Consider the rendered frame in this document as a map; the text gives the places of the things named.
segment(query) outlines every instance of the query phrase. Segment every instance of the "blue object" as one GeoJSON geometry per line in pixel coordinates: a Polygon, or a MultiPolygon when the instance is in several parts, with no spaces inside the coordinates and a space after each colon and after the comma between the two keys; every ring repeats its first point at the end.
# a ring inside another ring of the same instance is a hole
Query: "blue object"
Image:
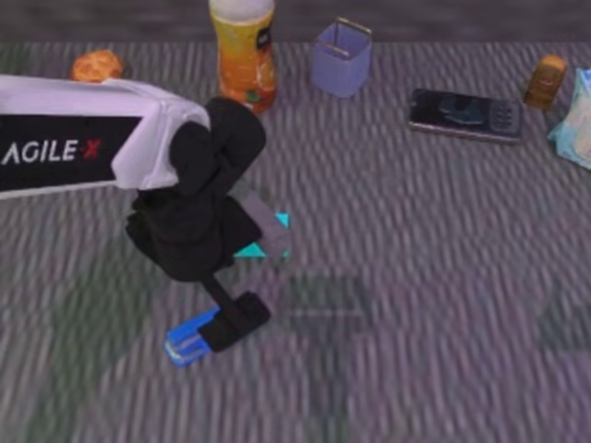
{"type": "Polygon", "coordinates": [[[353,96],[368,79],[371,30],[337,18],[314,42],[311,81],[342,99],[353,96]]]}
{"type": "Polygon", "coordinates": [[[571,109],[548,134],[562,158],[591,169],[591,69],[577,69],[571,109]]]}
{"type": "Polygon", "coordinates": [[[189,365],[211,352],[210,346],[201,338],[198,329],[212,321],[219,310],[218,307],[214,307],[168,331],[164,350],[175,365],[189,365]]]}
{"type": "MultiPolygon", "coordinates": [[[[277,217],[277,219],[283,224],[283,226],[285,226],[286,228],[289,228],[289,214],[279,213],[279,214],[275,214],[275,217],[277,217]]],[[[283,253],[283,256],[284,257],[289,257],[289,251],[285,251],[283,253]]],[[[234,255],[234,257],[241,257],[241,258],[265,258],[266,257],[266,254],[260,248],[259,245],[257,245],[256,243],[253,243],[252,245],[248,245],[247,247],[245,247],[241,251],[238,251],[234,255]]]]}

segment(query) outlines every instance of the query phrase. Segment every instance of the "bottle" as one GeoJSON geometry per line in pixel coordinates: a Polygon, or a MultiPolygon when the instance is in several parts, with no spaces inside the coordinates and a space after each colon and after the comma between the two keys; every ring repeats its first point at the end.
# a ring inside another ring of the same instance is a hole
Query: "bottle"
{"type": "Polygon", "coordinates": [[[275,99],[271,52],[274,0],[210,0],[220,93],[259,114],[275,99]]]}

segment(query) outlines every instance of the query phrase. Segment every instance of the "orange object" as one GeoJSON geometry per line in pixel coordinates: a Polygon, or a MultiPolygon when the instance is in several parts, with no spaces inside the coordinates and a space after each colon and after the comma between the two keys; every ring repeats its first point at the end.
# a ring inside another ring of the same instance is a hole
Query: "orange object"
{"type": "Polygon", "coordinates": [[[76,59],[70,77],[76,81],[101,83],[108,78],[121,78],[123,62],[110,49],[86,53],[76,59]]]}
{"type": "Polygon", "coordinates": [[[273,10],[250,21],[229,21],[211,12],[218,39],[218,79],[224,97],[259,114],[275,100],[277,83],[271,51],[273,10]]]}
{"type": "Polygon", "coordinates": [[[548,111],[561,88],[566,62],[557,55],[542,57],[525,92],[524,103],[548,111]]]}

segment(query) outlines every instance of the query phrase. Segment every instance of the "black label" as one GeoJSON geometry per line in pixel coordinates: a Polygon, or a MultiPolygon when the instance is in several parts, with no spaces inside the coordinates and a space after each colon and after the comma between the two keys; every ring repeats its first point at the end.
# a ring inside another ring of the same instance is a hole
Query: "black label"
{"type": "Polygon", "coordinates": [[[0,192],[114,181],[141,117],[0,115],[0,192]]]}
{"type": "Polygon", "coordinates": [[[271,27],[264,28],[257,34],[257,51],[262,51],[271,46],[271,27]]]}

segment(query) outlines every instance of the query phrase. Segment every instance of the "pen holder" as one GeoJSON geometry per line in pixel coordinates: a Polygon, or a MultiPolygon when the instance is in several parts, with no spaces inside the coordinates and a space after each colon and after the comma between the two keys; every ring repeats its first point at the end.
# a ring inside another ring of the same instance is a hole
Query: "pen holder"
{"type": "Polygon", "coordinates": [[[368,79],[371,30],[337,18],[314,41],[312,84],[340,98],[354,95],[368,79]]]}

